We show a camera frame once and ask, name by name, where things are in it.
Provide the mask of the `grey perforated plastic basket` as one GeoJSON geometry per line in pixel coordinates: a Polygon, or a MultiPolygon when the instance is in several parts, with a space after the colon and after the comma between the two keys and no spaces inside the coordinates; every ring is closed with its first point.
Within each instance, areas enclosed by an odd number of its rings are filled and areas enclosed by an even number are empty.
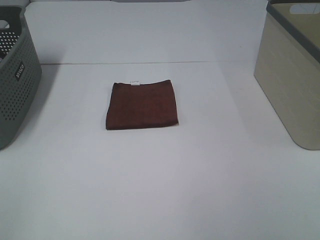
{"type": "Polygon", "coordinates": [[[33,103],[42,68],[25,18],[25,8],[2,5],[0,19],[0,147],[16,137],[33,103]]]}

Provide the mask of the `beige plastic basket grey rim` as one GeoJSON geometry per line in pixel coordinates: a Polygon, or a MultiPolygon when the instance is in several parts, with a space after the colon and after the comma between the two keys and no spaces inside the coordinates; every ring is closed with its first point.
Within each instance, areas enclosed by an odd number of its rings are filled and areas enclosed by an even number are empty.
{"type": "Polygon", "coordinates": [[[270,0],[254,77],[293,142],[320,148],[320,2],[270,0]]]}

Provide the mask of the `brown towel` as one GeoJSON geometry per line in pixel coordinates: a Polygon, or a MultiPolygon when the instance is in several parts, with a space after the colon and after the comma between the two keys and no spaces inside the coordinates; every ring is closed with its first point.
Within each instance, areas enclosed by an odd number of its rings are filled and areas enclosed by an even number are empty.
{"type": "Polygon", "coordinates": [[[106,114],[107,130],[163,128],[179,123],[172,82],[114,83],[106,114]]]}

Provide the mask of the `white backboard panel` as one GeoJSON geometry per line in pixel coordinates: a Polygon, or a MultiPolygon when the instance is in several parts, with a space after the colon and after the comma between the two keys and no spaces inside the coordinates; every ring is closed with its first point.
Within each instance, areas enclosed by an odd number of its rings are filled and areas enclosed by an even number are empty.
{"type": "Polygon", "coordinates": [[[42,64],[255,61],[265,0],[35,1],[25,12],[42,64]]]}

